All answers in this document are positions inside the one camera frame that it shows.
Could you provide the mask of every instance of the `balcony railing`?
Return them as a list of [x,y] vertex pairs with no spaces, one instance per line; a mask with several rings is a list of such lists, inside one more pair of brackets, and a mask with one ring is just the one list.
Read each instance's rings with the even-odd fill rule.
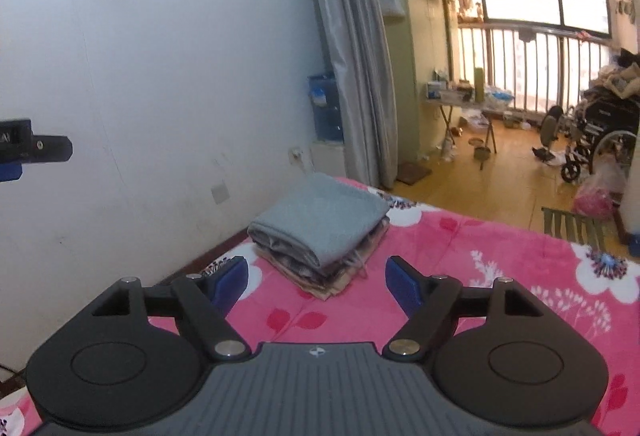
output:
[[458,41],[462,79],[473,83],[474,69],[482,67],[487,84],[514,93],[515,109],[538,113],[556,104],[565,111],[575,106],[611,55],[601,39],[503,24],[460,24]]

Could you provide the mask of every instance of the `folded blanket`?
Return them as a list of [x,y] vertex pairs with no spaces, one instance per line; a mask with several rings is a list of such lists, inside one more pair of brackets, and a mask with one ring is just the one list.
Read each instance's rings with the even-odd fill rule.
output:
[[261,247],[330,275],[388,210],[379,196],[316,173],[253,220],[247,233]]
[[338,295],[356,274],[366,277],[365,264],[380,244],[389,228],[389,218],[384,217],[375,228],[340,260],[340,267],[331,276],[322,276],[292,259],[268,248],[258,248],[258,254],[269,261],[282,275],[304,291],[323,301]]

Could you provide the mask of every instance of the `curtain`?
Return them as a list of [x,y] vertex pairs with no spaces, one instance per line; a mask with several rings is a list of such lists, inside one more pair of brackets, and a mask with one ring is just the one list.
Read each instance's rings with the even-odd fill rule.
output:
[[347,176],[391,188],[398,124],[378,0],[318,0],[340,95]]

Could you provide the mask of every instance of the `gray folded blanket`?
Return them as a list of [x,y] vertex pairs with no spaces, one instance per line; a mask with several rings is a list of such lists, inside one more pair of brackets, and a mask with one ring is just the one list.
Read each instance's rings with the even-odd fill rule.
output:
[[327,275],[388,210],[379,196],[315,173],[255,218],[247,233],[257,244]]

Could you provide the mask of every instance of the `bed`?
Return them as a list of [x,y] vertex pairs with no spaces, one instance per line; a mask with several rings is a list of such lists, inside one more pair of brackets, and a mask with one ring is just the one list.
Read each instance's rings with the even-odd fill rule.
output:
[[[219,266],[233,256],[249,263],[249,285],[228,320],[253,349],[263,341],[372,341],[380,350],[406,321],[385,287],[384,267],[391,255],[401,256],[425,275],[448,274],[466,286],[489,287],[496,277],[507,275],[541,298],[605,357],[609,387],[593,424],[607,436],[640,434],[640,265],[627,263],[611,275],[588,257],[588,247],[380,194],[392,207],[390,228],[367,262],[366,276],[325,302],[283,278],[257,255],[249,239],[212,263]],[[175,330],[171,320],[151,322]],[[458,330],[482,322],[464,319]],[[28,434],[39,424],[25,390],[0,402],[0,419],[7,420],[10,436]]]

